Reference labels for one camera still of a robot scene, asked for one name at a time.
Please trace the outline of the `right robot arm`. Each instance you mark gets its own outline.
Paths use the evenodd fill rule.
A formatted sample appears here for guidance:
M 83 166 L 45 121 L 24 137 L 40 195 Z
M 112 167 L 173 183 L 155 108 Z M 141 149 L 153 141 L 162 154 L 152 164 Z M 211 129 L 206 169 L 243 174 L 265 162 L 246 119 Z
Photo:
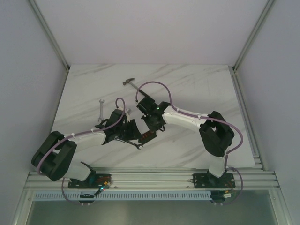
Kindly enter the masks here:
M 136 106 L 142 113 L 141 119 L 149 131 L 138 139 L 140 144 L 146 144 L 157 137 L 157 131 L 165 131 L 166 124 L 177 125 L 199 132 L 204 148 L 210 154 L 210 165 L 206 175 L 206 186 L 221 188 L 224 186 L 225 152 L 233 142 L 234 132 L 225 124 L 220 113 L 195 115 L 190 112 L 180 112 L 173 109 L 170 103 L 161 102 L 159 105 L 150 97 L 144 97 Z

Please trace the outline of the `black fuse box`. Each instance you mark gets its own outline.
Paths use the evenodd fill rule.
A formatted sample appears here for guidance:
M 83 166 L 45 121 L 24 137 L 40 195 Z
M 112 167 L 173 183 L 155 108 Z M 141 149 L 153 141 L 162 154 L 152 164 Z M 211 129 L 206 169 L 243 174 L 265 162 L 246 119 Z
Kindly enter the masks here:
M 138 139 L 138 142 L 140 144 L 144 145 L 156 137 L 157 137 L 157 133 L 149 130 L 149 131 L 145 132 L 144 134 L 142 134 L 141 138 Z

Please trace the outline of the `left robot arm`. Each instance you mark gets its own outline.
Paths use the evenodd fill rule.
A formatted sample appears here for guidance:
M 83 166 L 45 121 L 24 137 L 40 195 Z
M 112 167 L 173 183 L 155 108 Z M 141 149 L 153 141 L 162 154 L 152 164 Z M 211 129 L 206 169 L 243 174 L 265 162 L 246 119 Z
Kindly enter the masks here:
M 96 183 L 96 172 L 87 163 L 74 161 L 75 153 L 111 141 L 129 143 L 139 149 L 142 144 L 134 141 L 141 137 L 136 121 L 130 120 L 123 109 L 115 109 L 110 118 L 102 120 L 88 131 L 71 135 L 51 132 L 32 157 L 31 164 L 38 173 L 52 181 L 75 179 L 84 188 L 92 188 Z

